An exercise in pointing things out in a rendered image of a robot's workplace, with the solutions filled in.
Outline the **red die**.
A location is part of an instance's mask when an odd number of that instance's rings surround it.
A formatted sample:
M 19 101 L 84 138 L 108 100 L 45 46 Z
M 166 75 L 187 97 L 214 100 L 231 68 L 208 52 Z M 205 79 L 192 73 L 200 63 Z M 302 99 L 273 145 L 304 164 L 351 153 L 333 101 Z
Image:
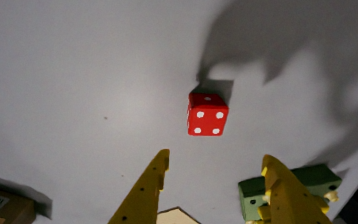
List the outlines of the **red die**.
M 187 108 L 188 134 L 221 136 L 229 107 L 218 94 L 190 93 Z

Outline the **tan flat mat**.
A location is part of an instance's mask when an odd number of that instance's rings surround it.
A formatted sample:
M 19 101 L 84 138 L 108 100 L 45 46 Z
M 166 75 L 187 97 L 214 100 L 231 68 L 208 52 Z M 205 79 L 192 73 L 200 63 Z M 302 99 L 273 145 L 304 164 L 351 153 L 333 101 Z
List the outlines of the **tan flat mat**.
M 179 207 L 158 212 L 157 224 L 200 224 Z

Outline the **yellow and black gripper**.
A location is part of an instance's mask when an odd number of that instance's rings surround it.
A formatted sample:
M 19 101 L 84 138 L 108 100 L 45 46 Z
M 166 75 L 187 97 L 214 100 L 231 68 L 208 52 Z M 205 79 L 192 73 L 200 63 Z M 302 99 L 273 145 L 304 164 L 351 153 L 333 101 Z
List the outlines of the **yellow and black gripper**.
M 155 155 L 107 224 L 157 224 L 169 155 L 169 149 Z M 265 154 L 261 174 L 270 196 L 271 224 L 329 224 L 317 200 L 280 160 Z

